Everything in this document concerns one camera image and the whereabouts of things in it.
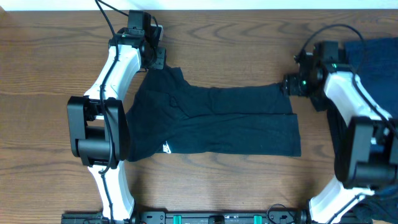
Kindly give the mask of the dark teal t-shirt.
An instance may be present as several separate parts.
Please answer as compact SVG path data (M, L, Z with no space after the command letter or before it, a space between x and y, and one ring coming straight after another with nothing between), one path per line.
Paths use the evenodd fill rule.
M301 155L298 118L279 83L204 88L178 67L151 70L126 118L131 162L157 153Z

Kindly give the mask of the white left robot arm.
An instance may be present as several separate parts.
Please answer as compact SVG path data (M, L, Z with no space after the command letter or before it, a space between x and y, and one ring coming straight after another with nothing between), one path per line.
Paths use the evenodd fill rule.
M62 223L140 223L125 170L131 138L123 101L135 74L161 69L163 27L144 11L131 10L127 26L112 30L108 58L95 83L67 103L72 154L97 184L102 212L64 213Z

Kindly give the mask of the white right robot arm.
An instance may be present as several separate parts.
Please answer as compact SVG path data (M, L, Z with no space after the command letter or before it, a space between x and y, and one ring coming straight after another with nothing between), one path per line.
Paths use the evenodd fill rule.
M299 71L284 75L284 94L331 103L347 127L333 178L308 201L297 223L340 223L365 199L397 197L397 120L362 86L337 42L318 42L311 53L301 49L294 60Z

